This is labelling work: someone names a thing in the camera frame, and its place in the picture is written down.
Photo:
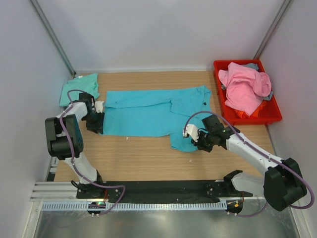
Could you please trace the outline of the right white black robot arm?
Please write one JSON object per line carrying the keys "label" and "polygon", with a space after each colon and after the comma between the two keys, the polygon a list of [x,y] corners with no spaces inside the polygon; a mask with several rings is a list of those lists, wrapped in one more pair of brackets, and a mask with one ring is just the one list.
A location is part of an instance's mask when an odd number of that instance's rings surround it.
{"label": "right white black robot arm", "polygon": [[235,127],[224,126],[216,115],[202,119],[202,123],[204,127],[198,128],[187,122],[183,136],[191,138],[199,150],[210,152],[214,146],[219,146],[237,154],[261,173],[261,177],[244,172],[232,173],[229,181],[223,184],[228,196],[245,191],[264,197],[273,209],[283,211],[309,192],[299,165],[292,158],[282,159],[267,152]]}

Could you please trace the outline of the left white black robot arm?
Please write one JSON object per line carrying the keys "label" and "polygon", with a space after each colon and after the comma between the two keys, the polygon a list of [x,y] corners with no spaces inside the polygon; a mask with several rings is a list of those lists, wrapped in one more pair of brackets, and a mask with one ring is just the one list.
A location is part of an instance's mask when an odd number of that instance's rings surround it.
{"label": "left white black robot arm", "polygon": [[68,107],[60,115],[45,120],[48,152],[68,164],[78,176],[79,182],[71,181],[77,188],[77,198],[101,198],[106,189],[98,170],[84,154],[79,121],[86,122],[88,131],[102,134],[103,101],[96,101],[94,96],[78,89],[68,91],[67,96]]}

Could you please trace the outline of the blue t shirt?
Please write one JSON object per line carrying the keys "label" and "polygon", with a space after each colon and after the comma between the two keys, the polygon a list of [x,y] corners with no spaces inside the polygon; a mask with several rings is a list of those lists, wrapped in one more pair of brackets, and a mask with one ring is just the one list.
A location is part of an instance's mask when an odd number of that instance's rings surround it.
{"label": "blue t shirt", "polygon": [[210,112],[211,90],[205,85],[174,90],[108,91],[104,103],[103,135],[162,137],[182,152],[197,150],[183,137],[189,121],[203,128]]}

